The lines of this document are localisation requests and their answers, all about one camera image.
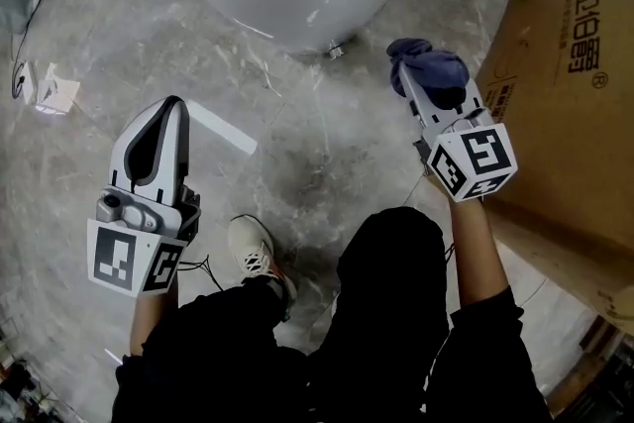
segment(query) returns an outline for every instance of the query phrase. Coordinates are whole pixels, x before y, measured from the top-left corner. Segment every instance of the person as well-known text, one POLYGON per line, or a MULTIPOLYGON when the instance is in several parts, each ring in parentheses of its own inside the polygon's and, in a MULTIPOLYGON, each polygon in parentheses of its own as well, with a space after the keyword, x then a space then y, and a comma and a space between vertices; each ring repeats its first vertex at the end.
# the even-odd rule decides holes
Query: person
POLYGON ((112 421, 551 421, 485 211, 452 202, 451 215, 451 333, 442 232, 393 208, 367 218, 340 257, 333 322, 308 357, 276 345, 292 283, 264 226, 235 218, 241 286, 180 308, 177 283, 137 301, 112 421))

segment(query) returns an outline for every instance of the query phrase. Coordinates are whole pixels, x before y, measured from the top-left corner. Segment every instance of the blue cloth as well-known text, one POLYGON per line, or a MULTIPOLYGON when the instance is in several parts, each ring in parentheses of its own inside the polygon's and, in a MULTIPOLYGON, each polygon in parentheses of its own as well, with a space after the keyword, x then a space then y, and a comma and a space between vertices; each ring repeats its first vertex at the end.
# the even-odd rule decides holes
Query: blue cloth
POLYGON ((424 39, 405 38, 389 45, 387 54, 392 63, 390 81, 397 94, 405 97, 398 76, 403 62, 437 108, 449 110, 465 101, 469 70, 455 53, 434 50, 424 39))

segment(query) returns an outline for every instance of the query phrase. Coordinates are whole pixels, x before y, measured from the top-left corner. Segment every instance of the black wire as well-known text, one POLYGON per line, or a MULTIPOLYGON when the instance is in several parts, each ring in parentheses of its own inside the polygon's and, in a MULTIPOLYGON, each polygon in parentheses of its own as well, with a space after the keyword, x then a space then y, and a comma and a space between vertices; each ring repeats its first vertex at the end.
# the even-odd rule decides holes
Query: black wire
POLYGON ((25 63, 22 60, 17 60, 13 63, 13 71, 11 72, 11 97, 17 99, 20 97, 20 92, 22 92, 22 83, 24 79, 18 80, 16 83, 16 78, 20 75, 22 69, 24 69, 25 63))
POLYGON ((209 255, 207 255, 207 257, 200 263, 191 263, 191 262, 182 261, 180 262, 180 264, 184 264, 185 266, 188 266, 188 267, 187 268, 180 267, 178 271, 192 271, 193 269, 202 269, 205 273, 207 273, 211 277, 214 284, 216 284, 216 287, 218 287, 220 291, 224 291, 224 289, 218 283, 218 280, 216 280, 216 277, 214 276, 213 271, 211 271, 211 266, 209 265, 209 255))
POLYGON ((17 99, 18 97, 20 97, 20 92, 22 92, 22 83, 24 82, 24 80, 16 83, 16 77, 18 76, 18 74, 20 74, 20 71, 24 69, 24 66, 25 66, 25 62, 23 60, 20 60, 20 51, 22 50, 22 45, 24 44, 24 41, 27 39, 27 32, 29 32, 29 25, 31 25, 31 20, 29 20, 29 23, 27 24, 27 27, 24 30, 24 37, 22 38, 22 40, 20 41, 20 45, 18 46, 18 51, 16 52, 16 59, 13 62, 13 70, 11 71, 11 97, 13 97, 14 99, 17 99))
POLYGON ((456 251, 456 246, 454 244, 451 244, 449 248, 445 251, 445 264, 449 262, 449 260, 452 258, 452 255, 455 251, 456 251))
POLYGON ((537 289, 535 289, 533 291, 533 294, 531 294, 528 298, 526 298, 526 300, 524 300, 524 303, 522 303, 521 305, 517 305, 518 307, 524 308, 524 305, 526 305, 529 301, 531 301, 533 299, 533 296, 535 296, 539 290, 544 287, 544 284, 546 283, 546 281, 548 280, 548 278, 544 277, 544 280, 542 281, 541 284, 539 284, 539 286, 537 287, 537 289))

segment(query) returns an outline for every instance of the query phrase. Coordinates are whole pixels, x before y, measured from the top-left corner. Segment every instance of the marble floor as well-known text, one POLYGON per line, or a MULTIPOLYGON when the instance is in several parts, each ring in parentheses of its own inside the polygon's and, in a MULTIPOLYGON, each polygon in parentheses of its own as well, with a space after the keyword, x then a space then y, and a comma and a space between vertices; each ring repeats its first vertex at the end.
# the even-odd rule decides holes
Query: marble floor
MULTIPOLYGON (((109 420, 116 363, 127 351, 133 300, 90 283, 86 218, 106 183, 113 140, 167 94, 196 101, 258 142, 251 156, 192 122, 189 185, 202 196, 188 254, 209 255, 220 283, 238 280, 225 250, 238 213, 260 217, 299 281, 281 344, 316 349, 338 289, 337 258, 367 215, 407 204, 439 222, 447 203, 424 179, 417 126, 389 87, 385 48, 422 37, 460 55, 473 75, 507 0, 390 0, 343 58, 294 59, 242 32, 203 0, 43 0, 22 57, 81 82, 68 115, 0 101, 0 312, 57 394, 87 421, 109 420)), ((8 58, 0 64, 8 75, 8 58)), ((592 312, 500 246, 538 385, 548 391, 580 353, 592 312)), ((407 270, 398 262, 393 273, 407 270)), ((458 308, 449 266, 448 310, 458 308)), ((214 286, 182 273, 181 303, 214 286)))

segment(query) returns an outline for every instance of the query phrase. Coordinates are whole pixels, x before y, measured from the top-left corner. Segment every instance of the sneaker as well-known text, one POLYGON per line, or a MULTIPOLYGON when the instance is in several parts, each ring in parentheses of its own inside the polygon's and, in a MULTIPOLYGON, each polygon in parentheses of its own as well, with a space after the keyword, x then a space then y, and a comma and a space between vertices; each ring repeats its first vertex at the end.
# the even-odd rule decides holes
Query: sneaker
POLYGON ((273 241, 258 219, 241 215, 229 223, 229 251, 234 256, 245 278, 266 275, 279 280, 288 293, 288 310, 297 297, 292 280, 277 267, 273 259, 273 241))

